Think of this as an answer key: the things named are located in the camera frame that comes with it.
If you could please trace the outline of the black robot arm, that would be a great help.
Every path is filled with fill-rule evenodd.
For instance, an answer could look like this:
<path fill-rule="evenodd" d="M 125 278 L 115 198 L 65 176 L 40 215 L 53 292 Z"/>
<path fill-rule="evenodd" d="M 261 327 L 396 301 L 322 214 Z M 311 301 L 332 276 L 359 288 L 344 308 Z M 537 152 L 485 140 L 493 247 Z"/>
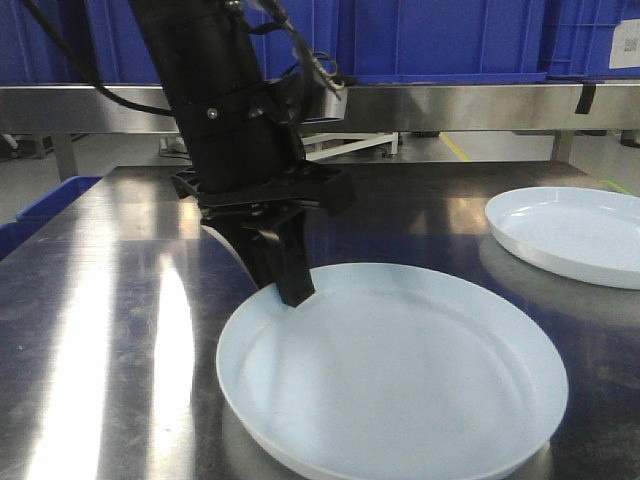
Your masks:
<path fill-rule="evenodd" d="M 252 27 L 237 1 L 136 1 L 136 20 L 192 166 L 173 179 L 195 198 L 258 287 L 298 306 L 314 293 L 307 212 L 355 200 L 350 175 L 307 159 L 298 126 L 346 87 L 277 1 Z"/>

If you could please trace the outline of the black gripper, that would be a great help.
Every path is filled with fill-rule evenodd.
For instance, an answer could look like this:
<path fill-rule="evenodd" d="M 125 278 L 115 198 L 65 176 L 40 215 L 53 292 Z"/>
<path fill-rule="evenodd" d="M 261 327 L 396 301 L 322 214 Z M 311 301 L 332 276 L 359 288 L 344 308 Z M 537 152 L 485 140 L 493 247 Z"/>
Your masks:
<path fill-rule="evenodd" d="M 172 178 L 178 196 L 211 210 L 201 226 L 225 244 L 256 287 L 275 285 L 292 307 L 315 293 L 301 207 L 335 215 L 355 200 L 349 174 L 293 151 L 311 89 L 312 83 L 255 82 L 229 91 L 203 84 L 169 91 L 192 162 Z"/>

